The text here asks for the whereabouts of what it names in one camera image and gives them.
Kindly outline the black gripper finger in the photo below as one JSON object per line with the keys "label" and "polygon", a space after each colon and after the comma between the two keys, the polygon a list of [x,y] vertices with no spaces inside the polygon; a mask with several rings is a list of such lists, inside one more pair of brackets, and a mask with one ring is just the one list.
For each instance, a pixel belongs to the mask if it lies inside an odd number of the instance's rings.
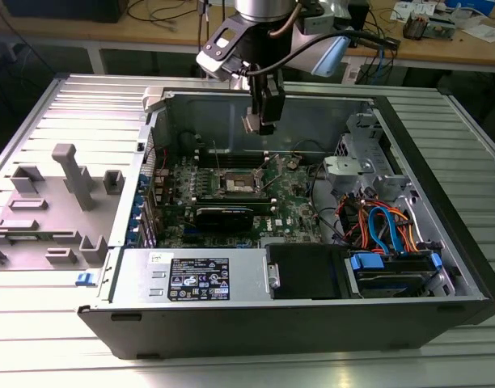
{"label": "black gripper finger", "polygon": [[260,135],[273,134],[276,123],[281,119],[285,102],[285,90],[281,74],[269,74],[264,77],[260,105]]}
{"label": "black gripper finger", "polygon": [[263,120],[263,103],[264,103],[264,86],[265,86],[265,76],[256,75],[248,79],[250,94],[252,97],[251,112],[256,115],[260,121]]}

